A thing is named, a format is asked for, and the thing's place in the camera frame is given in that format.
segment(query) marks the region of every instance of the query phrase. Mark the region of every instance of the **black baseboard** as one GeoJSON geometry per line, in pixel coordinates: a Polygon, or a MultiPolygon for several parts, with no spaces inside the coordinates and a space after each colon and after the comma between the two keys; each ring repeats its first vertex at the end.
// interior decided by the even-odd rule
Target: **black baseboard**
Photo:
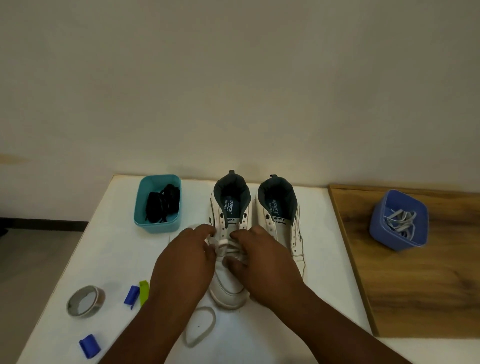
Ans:
{"type": "Polygon", "coordinates": [[[36,218],[0,218],[1,229],[85,231],[88,221],[42,220],[36,218]]]}

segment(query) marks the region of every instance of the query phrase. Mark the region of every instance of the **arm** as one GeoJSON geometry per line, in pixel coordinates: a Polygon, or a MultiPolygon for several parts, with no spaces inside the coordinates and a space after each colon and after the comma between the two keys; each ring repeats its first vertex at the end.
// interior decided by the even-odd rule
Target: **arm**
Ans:
{"type": "Polygon", "coordinates": [[[290,252],[263,228],[231,234],[249,264],[228,257],[225,264],[251,295],[270,308],[308,345],[321,363],[409,363],[321,300],[301,278],[290,252]]]}
{"type": "Polygon", "coordinates": [[[215,250],[205,238],[215,228],[186,229],[158,257],[150,295],[100,364],[163,363],[185,329],[215,271],[215,250]]]}

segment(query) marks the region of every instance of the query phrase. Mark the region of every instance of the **beige wall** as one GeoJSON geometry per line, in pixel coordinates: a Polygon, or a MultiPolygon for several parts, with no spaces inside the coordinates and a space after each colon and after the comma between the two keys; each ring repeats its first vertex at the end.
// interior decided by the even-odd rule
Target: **beige wall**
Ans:
{"type": "Polygon", "coordinates": [[[3,0],[0,216],[114,173],[480,191],[480,3],[3,0]]]}

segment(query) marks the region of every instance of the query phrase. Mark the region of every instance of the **white shoe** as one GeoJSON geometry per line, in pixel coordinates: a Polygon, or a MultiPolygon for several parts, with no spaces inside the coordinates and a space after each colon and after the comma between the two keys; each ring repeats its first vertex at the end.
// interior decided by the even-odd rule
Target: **white shoe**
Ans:
{"type": "Polygon", "coordinates": [[[290,250],[303,278],[305,261],[300,233],[300,207],[293,186],[285,178],[272,174],[258,188],[255,202],[258,223],[290,250]]]}
{"type": "Polygon", "coordinates": [[[210,294],[215,302],[226,309],[242,307],[248,299],[248,291],[223,266],[225,256],[233,256],[246,261],[246,254],[238,242],[230,238],[230,233],[252,227],[252,197],[243,177],[231,170],[220,179],[210,198],[210,225],[216,228],[216,235],[207,239],[216,245],[215,275],[210,284],[210,294]]]}

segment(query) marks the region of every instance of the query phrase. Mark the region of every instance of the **gray floor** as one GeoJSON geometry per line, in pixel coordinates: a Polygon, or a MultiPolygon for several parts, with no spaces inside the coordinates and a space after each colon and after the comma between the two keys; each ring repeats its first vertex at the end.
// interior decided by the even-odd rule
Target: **gray floor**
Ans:
{"type": "Polygon", "coordinates": [[[0,363],[16,363],[81,236],[10,230],[0,238],[0,363]]]}

